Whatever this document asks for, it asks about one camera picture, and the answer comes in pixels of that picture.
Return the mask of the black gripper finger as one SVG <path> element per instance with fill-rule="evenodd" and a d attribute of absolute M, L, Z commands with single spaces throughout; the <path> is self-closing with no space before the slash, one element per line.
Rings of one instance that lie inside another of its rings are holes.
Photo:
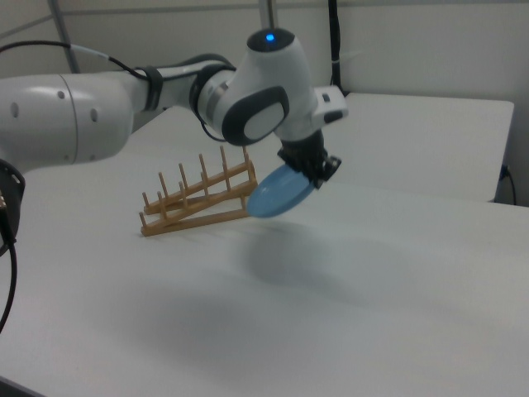
<path fill-rule="evenodd" d="M 333 155 L 325 155 L 318 163 L 317 180 L 327 182 L 340 168 L 341 159 Z"/>
<path fill-rule="evenodd" d="M 311 160 L 290 161 L 288 165 L 296 172 L 301 172 L 315 189 L 320 189 L 325 180 L 324 169 L 318 162 Z"/>

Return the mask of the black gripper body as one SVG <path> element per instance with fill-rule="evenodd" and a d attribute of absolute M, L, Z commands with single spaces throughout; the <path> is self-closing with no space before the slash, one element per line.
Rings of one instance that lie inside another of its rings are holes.
<path fill-rule="evenodd" d="M 290 166 L 321 166 L 327 156 L 321 130 L 301 141 L 281 141 L 278 156 Z"/>

